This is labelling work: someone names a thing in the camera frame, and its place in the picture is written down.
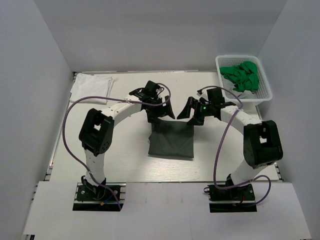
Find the dark grey t-shirt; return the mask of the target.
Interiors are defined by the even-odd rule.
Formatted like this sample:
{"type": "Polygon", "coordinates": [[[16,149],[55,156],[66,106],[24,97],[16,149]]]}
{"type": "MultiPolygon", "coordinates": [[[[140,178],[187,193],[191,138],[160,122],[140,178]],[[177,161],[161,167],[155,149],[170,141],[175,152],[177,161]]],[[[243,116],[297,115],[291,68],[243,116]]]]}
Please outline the dark grey t-shirt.
{"type": "Polygon", "coordinates": [[[194,158],[194,127],[183,121],[159,120],[151,124],[148,154],[153,157],[194,158]]]}

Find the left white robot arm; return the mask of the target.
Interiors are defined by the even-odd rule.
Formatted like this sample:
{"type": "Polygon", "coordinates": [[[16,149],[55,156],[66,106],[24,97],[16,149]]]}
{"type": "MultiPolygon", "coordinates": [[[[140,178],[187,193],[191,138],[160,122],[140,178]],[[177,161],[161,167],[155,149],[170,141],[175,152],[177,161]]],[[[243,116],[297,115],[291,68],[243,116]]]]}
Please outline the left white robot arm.
{"type": "Polygon", "coordinates": [[[88,193],[99,200],[105,196],[106,177],[104,173],[105,152],[110,148],[114,128],[133,114],[145,111],[149,123],[169,116],[174,119],[170,95],[161,97],[167,87],[162,83],[148,81],[145,87],[129,92],[124,99],[114,99],[115,104],[103,110],[92,108],[88,111],[79,133],[84,148],[88,171],[84,177],[89,186],[88,193]]]}

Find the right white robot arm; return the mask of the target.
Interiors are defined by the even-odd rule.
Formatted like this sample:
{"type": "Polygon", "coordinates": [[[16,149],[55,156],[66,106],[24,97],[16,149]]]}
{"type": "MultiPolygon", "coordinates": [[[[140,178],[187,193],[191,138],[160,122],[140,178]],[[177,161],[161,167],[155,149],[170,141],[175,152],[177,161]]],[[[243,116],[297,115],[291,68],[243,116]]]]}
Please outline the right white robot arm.
{"type": "Polygon", "coordinates": [[[262,121],[243,111],[243,103],[227,102],[223,87],[207,86],[207,98],[189,97],[178,119],[189,119],[190,126],[202,126],[206,117],[214,117],[227,126],[222,134],[223,141],[230,127],[243,135],[243,161],[229,175],[231,181],[225,187],[226,195],[236,200],[244,193],[245,185],[259,179],[267,166],[283,158],[283,149],[277,124],[273,120],[262,121]]]}

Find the grey t-shirt in basket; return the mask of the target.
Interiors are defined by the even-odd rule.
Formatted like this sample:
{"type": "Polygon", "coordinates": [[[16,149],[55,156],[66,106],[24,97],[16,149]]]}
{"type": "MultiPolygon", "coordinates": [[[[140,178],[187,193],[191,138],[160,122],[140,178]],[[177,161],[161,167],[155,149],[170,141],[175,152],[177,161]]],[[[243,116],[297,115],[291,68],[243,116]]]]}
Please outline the grey t-shirt in basket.
{"type": "Polygon", "coordinates": [[[229,80],[224,80],[223,87],[233,94],[235,94],[239,99],[256,99],[257,96],[249,90],[245,90],[244,92],[239,92],[234,90],[234,84],[229,80]]]}

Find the green t-shirt in basket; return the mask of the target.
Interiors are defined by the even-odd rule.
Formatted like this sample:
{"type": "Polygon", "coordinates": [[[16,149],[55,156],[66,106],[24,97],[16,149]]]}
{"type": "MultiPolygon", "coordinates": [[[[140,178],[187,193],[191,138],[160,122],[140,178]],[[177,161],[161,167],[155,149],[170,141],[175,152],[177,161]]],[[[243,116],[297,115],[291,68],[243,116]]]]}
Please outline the green t-shirt in basket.
{"type": "Polygon", "coordinates": [[[260,79],[258,77],[258,67],[251,61],[244,61],[239,65],[223,66],[219,68],[220,74],[234,84],[234,90],[252,93],[258,91],[260,79]]]}

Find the white plastic basket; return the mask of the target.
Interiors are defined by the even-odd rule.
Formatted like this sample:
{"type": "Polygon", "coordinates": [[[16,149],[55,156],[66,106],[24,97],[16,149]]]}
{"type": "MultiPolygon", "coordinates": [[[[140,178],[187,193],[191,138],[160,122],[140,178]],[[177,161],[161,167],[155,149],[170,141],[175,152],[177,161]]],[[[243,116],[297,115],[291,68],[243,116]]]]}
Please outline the white plastic basket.
{"type": "Polygon", "coordinates": [[[219,55],[215,58],[222,94],[228,101],[259,105],[273,98],[259,59],[252,55],[219,55]]]}

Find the white folded t-shirt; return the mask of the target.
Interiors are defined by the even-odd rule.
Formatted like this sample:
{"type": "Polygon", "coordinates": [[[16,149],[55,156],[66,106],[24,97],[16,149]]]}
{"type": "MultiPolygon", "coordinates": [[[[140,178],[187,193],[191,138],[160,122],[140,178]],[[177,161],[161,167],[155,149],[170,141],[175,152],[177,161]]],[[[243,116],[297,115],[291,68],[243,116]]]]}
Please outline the white folded t-shirt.
{"type": "Polygon", "coordinates": [[[109,97],[118,78],[78,73],[70,90],[71,103],[84,97],[109,97]]]}

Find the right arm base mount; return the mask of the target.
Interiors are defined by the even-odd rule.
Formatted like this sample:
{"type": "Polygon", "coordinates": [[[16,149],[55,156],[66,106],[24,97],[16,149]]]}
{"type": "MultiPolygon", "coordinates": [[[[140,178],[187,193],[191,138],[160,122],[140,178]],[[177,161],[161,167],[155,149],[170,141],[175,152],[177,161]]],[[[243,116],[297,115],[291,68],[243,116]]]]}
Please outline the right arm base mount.
{"type": "Polygon", "coordinates": [[[256,198],[251,184],[232,189],[217,189],[213,184],[203,189],[209,198],[210,213],[257,212],[256,198]]]}

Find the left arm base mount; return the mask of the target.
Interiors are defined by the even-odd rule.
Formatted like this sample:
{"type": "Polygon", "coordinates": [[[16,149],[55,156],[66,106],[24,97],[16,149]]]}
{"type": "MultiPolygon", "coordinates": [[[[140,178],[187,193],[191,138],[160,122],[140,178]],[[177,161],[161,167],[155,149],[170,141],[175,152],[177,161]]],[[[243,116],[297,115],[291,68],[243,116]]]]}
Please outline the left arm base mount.
{"type": "MultiPolygon", "coordinates": [[[[126,184],[111,183],[108,187],[116,195],[120,207],[122,208],[125,203],[126,184]]],[[[109,190],[104,188],[102,189],[102,193],[95,196],[82,183],[78,183],[72,210],[86,212],[119,212],[121,209],[119,208],[115,197],[109,190]]]]}

